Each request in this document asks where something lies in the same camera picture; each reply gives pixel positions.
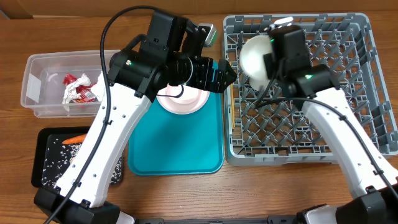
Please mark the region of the white bowl with food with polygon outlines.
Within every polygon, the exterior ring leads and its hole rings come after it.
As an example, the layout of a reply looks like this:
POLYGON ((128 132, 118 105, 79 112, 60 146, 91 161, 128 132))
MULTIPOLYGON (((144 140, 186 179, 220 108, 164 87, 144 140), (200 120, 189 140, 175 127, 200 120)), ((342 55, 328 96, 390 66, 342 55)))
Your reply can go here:
POLYGON ((243 72, 249 77, 256 80, 268 80, 268 71, 266 60, 272 61, 272 44, 268 35, 256 35, 242 46, 239 63, 243 72))

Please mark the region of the pink bowl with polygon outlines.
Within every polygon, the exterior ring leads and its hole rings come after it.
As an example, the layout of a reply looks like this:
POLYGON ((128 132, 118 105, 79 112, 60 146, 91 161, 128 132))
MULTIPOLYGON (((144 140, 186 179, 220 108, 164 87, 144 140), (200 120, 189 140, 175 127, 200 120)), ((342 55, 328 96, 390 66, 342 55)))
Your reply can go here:
POLYGON ((165 92, 166 95, 170 95, 169 101, 174 105, 192 105, 201 95, 201 90, 185 85, 168 85, 165 92))

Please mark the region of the red snack wrapper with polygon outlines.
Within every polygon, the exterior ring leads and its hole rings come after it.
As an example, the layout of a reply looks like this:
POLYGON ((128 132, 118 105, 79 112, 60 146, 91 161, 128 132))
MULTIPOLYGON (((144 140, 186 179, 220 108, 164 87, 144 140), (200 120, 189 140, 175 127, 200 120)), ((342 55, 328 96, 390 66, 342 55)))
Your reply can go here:
MULTIPOLYGON (((73 81, 76 81, 77 78, 74 77, 72 74, 66 74, 64 80, 63 80, 63 84, 66 86, 67 84, 70 84, 73 81)), ((81 99, 80 100, 72 100, 69 103, 86 103, 86 102, 93 102, 95 101, 96 97, 95 95, 90 91, 90 88, 93 86, 93 84, 91 83, 90 86, 85 87, 85 86, 79 86, 76 90, 77 93, 81 94, 81 99)))

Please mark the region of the orange carrot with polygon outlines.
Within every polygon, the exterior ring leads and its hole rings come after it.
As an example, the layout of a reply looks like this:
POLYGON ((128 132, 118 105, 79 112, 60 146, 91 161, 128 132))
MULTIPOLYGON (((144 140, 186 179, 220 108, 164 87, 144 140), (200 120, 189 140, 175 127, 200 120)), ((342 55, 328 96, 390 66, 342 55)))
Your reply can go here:
POLYGON ((79 136, 75 136, 75 137, 66 139, 62 142, 62 144, 65 144, 65 145, 79 144, 79 143, 82 143, 85 140, 85 138, 86 138, 86 134, 82 134, 79 136))

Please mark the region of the white paper cup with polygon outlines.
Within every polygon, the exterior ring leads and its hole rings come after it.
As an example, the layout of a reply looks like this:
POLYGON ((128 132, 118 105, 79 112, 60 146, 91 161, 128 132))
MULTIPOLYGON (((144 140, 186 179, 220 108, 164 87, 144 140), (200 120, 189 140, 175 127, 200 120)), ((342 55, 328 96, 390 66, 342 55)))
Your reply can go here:
POLYGON ((256 78, 256 77, 250 77, 249 78, 249 84, 252 89, 259 91, 260 89, 266 89, 268 84, 270 83, 270 80, 267 77, 264 78, 256 78))

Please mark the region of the foil paper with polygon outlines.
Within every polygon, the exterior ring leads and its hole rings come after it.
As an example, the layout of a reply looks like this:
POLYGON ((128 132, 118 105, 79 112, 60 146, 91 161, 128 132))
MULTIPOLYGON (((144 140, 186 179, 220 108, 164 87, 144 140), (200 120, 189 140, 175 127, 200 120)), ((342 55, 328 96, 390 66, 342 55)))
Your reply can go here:
POLYGON ((81 85, 85 87, 91 85, 90 79, 85 74, 83 74, 80 78, 77 78, 76 81, 73 81, 70 84, 66 85, 62 101, 62 103, 64 104, 63 107, 65 108, 66 111, 70 110, 68 106, 69 102, 71 102, 72 100, 81 99, 81 94, 77 93, 76 90, 81 85))

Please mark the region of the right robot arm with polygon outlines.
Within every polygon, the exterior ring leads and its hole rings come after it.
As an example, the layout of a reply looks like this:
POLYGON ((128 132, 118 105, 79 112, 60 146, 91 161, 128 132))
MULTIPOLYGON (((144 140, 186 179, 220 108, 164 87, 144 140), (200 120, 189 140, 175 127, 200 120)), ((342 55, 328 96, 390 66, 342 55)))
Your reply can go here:
POLYGON ((345 176, 352 201, 317 205, 298 212, 297 223, 397 223, 397 169, 379 152, 355 117, 326 65, 312 66, 307 54, 295 61, 263 56, 270 79, 283 86, 284 100, 293 101, 315 125, 345 176))

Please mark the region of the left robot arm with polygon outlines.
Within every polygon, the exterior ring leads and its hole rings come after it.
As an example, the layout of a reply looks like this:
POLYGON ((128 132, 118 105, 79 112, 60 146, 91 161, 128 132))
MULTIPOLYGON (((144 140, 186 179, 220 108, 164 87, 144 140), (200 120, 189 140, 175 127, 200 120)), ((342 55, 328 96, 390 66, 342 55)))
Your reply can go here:
POLYGON ((200 54, 136 52, 125 47, 105 68, 100 109, 73 162, 52 190, 39 189, 34 203, 46 223, 135 223, 135 218, 106 201, 113 170, 133 130, 159 90, 186 85, 222 93, 237 79, 229 62, 200 54))

